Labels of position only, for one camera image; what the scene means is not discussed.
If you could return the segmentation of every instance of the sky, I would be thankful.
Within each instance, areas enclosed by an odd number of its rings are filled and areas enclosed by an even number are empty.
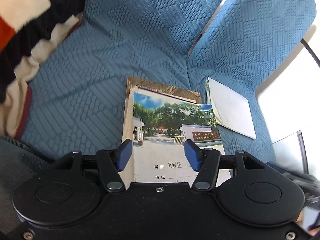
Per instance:
[[[185,102],[179,99],[166,97],[160,94],[150,93],[149,91],[146,92],[145,94],[148,94],[148,95],[134,93],[133,100],[147,109],[155,110],[156,108],[163,106],[164,103],[185,104]],[[211,105],[202,105],[200,109],[203,111],[208,111],[211,109]]]

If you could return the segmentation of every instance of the screw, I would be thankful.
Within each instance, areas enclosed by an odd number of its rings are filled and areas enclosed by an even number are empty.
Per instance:
[[[164,191],[164,188],[163,187],[157,187],[156,188],[156,192],[163,192]]]
[[[199,181],[195,184],[195,187],[197,189],[208,189],[210,187],[210,184],[205,181]]]
[[[25,233],[23,233],[23,238],[25,240],[32,240],[33,239],[33,234],[30,233],[30,232],[25,232]]]
[[[289,232],[287,233],[287,235],[285,236],[285,239],[287,240],[293,240],[296,238],[296,234],[294,232]]]
[[[117,189],[121,189],[122,188],[122,183],[121,182],[118,182],[118,181],[112,181],[112,182],[109,182],[107,184],[107,187],[108,189],[110,190],[117,190]]]
[[[211,151],[211,150],[213,150],[213,149],[212,148],[204,148],[202,153],[204,156],[208,156],[209,153],[207,151]]]

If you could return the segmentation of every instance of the building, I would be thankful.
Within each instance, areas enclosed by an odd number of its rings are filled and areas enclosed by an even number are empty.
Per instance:
[[[138,145],[142,145],[144,122],[141,118],[133,118],[133,140],[138,141]]]
[[[210,111],[206,111],[206,112],[204,112],[204,114],[205,114],[206,118],[210,118],[211,117],[211,112]]]
[[[155,128],[155,132],[156,132],[156,133],[167,133],[167,131],[168,131],[168,130],[167,130],[165,127],[162,127],[162,126]]]
[[[198,146],[221,143],[219,131],[212,131],[212,127],[210,125],[183,124],[180,127],[180,132],[183,141],[190,139],[197,143]]]

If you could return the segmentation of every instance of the booklet cover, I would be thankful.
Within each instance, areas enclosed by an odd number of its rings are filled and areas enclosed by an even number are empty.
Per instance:
[[[125,139],[133,140],[133,95],[137,91],[153,91],[155,93],[168,95],[173,98],[178,98],[189,103],[200,104],[201,97],[200,93],[190,91],[186,89],[177,88],[162,83],[153,82],[143,78],[129,76],[127,79],[127,89],[124,105],[124,126],[122,141]],[[127,163],[124,171],[119,173],[126,188],[130,186],[130,183],[135,181],[134,179],[134,165],[133,165],[133,154]]]
[[[215,148],[224,154],[211,105],[198,105],[147,90],[133,94],[133,162],[135,182],[188,182],[193,171],[184,154],[184,142]],[[220,171],[217,186],[230,178]]]

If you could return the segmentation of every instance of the seat backrest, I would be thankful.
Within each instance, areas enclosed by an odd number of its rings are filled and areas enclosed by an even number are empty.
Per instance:
[[[291,53],[315,16],[314,0],[227,0],[190,54],[189,76],[202,74],[194,83],[211,75],[255,90]]]
[[[87,0],[84,16],[113,42],[147,36],[187,55],[222,0]]]

